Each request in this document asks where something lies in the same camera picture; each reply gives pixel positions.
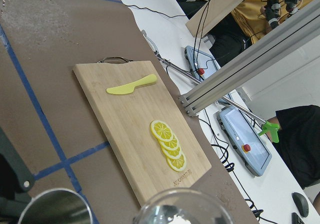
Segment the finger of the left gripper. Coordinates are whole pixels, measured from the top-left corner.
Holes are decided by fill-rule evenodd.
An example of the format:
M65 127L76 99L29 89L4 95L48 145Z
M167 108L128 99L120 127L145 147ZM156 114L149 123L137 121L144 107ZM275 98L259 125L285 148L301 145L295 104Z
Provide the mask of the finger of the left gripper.
M0 185L16 193L28 192L34 185L34 177L4 131L0 131Z

